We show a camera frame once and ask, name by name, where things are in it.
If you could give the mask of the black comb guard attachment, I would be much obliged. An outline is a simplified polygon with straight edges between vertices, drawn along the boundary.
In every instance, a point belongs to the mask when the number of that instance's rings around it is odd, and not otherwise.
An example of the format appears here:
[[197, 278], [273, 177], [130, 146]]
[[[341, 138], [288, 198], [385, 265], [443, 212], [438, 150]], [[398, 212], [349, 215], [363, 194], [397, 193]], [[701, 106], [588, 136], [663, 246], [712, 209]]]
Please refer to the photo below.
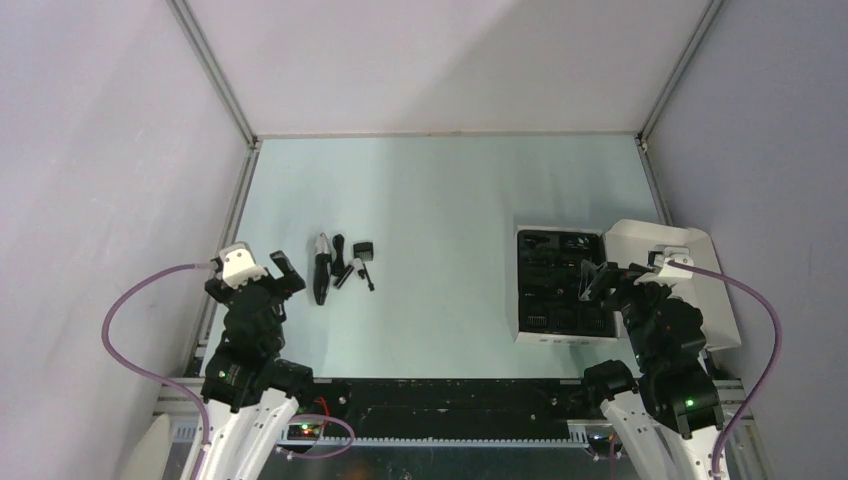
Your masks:
[[354, 243], [352, 246], [352, 253], [355, 258], [358, 258], [363, 262], [370, 262], [374, 259], [375, 255], [374, 244], [369, 241]]

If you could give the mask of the black white trimmer attachment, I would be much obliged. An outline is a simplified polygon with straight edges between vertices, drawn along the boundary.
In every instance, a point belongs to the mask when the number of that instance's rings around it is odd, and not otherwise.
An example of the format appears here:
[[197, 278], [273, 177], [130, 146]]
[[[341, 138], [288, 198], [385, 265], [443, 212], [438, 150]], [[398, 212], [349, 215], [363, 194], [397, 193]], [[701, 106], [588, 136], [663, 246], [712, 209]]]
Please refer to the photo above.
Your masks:
[[361, 279], [366, 278], [366, 268], [360, 258], [354, 258], [341, 271], [340, 275], [334, 280], [333, 287], [336, 289], [341, 289], [345, 282], [354, 274], [358, 275]]

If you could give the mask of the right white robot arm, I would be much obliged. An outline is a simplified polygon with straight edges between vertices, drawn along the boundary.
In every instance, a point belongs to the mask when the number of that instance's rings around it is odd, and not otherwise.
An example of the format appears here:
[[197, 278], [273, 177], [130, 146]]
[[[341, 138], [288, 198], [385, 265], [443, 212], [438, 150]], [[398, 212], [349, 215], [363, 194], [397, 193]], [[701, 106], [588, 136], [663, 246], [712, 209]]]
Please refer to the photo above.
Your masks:
[[618, 360], [587, 368], [581, 402], [611, 423], [642, 479], [716, 479], [724, 465], [713, 450], [724, 414], [702, 359], [704, 317], [678, 287], [692, 276], [685, 254], [654, 266], [581, 263], [580, 301], [621, 315], [639, 370]]

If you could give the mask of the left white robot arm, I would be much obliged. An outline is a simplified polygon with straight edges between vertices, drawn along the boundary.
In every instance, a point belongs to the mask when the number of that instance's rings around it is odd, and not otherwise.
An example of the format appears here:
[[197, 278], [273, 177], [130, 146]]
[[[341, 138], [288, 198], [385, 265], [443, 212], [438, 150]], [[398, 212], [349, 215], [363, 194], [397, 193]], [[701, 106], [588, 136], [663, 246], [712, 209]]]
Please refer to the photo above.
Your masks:
[[311, 368], [282, 359], [284, 304], [305, 281], [281, 251], [274, 276], [243, 242], [222, 249], [206, 293], [225, 307], [224, 330], [205, 367], [201, 419], [182, 476], [255, 479], [287, 421], [316, 403]]

